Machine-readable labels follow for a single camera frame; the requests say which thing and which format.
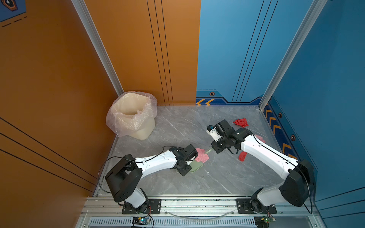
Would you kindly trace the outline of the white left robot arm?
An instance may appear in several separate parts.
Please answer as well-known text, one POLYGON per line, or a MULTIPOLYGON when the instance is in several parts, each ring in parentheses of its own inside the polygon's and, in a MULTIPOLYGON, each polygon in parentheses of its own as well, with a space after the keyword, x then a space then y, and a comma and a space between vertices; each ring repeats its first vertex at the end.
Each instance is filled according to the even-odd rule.
POLYGON ((198 157, 191 144, 185 148, 169 147, 157 155, 135 158, 131 154, 122 157, 106 174, 105 180, 116 203, 124 202, 137 212, 148 212, 150 200, 138 188, 139 182, 150 174, 162 170, 177 170, 185 176, 191 169, 190 163, 198 157))

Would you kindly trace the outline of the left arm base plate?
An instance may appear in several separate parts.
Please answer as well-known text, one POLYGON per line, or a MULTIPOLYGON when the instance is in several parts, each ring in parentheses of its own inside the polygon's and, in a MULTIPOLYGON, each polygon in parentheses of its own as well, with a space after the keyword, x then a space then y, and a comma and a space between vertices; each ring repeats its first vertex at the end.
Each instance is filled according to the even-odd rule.
POLYGON ((148 199, 147 202, 140 207, 135 208, 129 202, 123 204, 122 214, 125 215, 137 215, 137 214, 160 214, 161 212, 161 199, 148 199))

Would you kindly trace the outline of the large pink paper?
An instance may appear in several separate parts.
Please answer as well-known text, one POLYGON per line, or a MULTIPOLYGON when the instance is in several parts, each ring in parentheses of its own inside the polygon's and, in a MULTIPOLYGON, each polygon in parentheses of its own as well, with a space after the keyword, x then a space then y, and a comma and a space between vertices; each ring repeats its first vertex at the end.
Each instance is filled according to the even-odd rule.
POLYGON ((205 163, 209 160, 209 156, 204 149, 196 148, 196 151, 198 155, 195 158, 195 161, 205 163))

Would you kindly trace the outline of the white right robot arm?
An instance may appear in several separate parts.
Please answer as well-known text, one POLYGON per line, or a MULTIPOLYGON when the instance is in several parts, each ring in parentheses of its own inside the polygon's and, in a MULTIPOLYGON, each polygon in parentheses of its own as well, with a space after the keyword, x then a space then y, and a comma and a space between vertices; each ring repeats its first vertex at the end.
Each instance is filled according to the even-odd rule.
POLYGON ((283 179, 283 183, 262 187, 251 196, 249 205, 254 213, 265 212, 281 202, 301 207, 311 199, 316 190, 316 179, 309 161, 286 156, 260 141, 250 130, 234 129, 226 120, 209 125, 207 133, 213 138, 211 145, 218 154, 234 147, 237 152, 253 155, 283 179))

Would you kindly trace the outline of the green dustpan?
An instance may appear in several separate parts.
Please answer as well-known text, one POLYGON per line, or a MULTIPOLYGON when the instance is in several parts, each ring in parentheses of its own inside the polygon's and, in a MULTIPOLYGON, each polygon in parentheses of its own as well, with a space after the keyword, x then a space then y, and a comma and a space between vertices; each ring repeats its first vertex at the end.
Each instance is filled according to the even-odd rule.
POLYGON ((199 170, 201 167, 203 167, 204 163, 203 162, 198 162, 198 161, 192 161, 189 165, 191 166, 190 172, 194 173, 197 170, 199 170))

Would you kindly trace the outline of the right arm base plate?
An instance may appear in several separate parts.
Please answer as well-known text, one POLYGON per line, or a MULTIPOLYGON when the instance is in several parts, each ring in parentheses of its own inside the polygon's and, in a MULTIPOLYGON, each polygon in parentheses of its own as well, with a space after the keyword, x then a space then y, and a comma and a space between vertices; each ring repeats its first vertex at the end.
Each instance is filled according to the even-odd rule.
POLYGON ((238 198, 235 200, 239 214, 277 214, 276 206, 263 206, 257 200, 238 198))

